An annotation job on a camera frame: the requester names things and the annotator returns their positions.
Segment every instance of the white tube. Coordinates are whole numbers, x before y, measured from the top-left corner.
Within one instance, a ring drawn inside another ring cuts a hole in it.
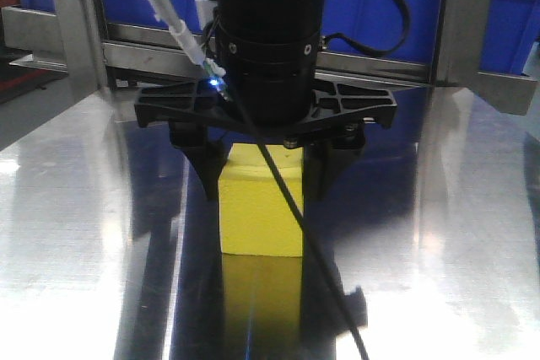
[[[192,32],[187,28],[186,22],[178,16],[170,0],[149,1],[154,8],[156,18],[165,21],[169,26],[170,33],[189,57],[190,61],[202,66],[205,61],[203,49],[197,43]]]

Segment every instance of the metal surface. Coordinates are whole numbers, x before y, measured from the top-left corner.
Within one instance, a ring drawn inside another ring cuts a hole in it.
[[[55,14],[9,7],[2,8],[2,20],[6,46],[63,57],[62,36]]]
[[[525,116],[538,89],[538,80],[528,76],[478,72],[469,88],[501,113]]]
[[[367,126],[362,159],[305,211],[345,292],[362,288],[371,358],[536,360],[540,144],[466,89],[407,92],[397,126]],[[166,126],[136,127],[133,96],[92,95],[0,152],[0,358],[229,347],[216,206]],[[356,358],[306,260],[296,354]]]
[[[79,101],[107,86],[95,0],[54,0],[73,97]]]

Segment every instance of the screw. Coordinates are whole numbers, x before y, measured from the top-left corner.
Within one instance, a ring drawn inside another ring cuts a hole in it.
[[[287,149],[295,149],[298,147],[297,137],[287,137],[283,140],[283,146]]]

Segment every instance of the metal bar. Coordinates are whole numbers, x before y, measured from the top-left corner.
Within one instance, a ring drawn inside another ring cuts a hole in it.
[[[54,0],[74,101],[107,85],[95,0]]]
[[[317,67],[342,73],[361,73],[378,78],[416,83],[429,82],[429,66],[414,62],[391,61],[337,52],[319,52]]]
[[[491,0],[441,0],[434,84],[467,84],[480,70]]]
[[[180,50],[112,41],[105,42],[103,50],[110,67],[181,78],[200,78],[203,74]]]
[[[11,61],[9,64],[17,67],[33,67],[34,69],[46,69],[48,71],[65,73],[68,72],[68,67],[63,60],[56,60],[55,58],[41,56],[35,53],[23,56],[15,61]]]
[[[463,86],[497,110],[524,115],[537,83],[526,77],[480,72],[491,0],[441,0],[430,82]]]
[[[112,40],[132,41],[151,46],[179,49],[169,31],[129,24],[108,24]],[[381,78],[427,83],[429,67],[420,63],[400,62],[355,56],[338,52],[319,52],[317,67],[325,70],[362,73]]]

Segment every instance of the metal frame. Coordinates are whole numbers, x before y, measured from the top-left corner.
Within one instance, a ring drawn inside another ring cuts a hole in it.
[[[100,0],[54,0],[74,101],[107,86]]]
[[[537,87],[535,80],[479,71],[490,3],[442,0],[431,66],[321,52],[317,64],[325,73],[319,74],[350,80],[371,77],[390,83],[463,86],[500,111],[524,115]],[[53,42],[60,38],[74,91],[81,95],[103,87],[107,81],[113,85],[111,72],[115,68],[173,77],[193,78],[198,74],[166,30],[107,24],[101,0],[55,0],[55,5],[56,16],[20,8],[3,9],[8,45],[34,52],[31,58],[16,63],[39,67],[48,63],[58,68],[62,65],[59,46]],[[21,26],[39,27],[26,33],[40,33],[44,27],[51,36],[21,35]]]

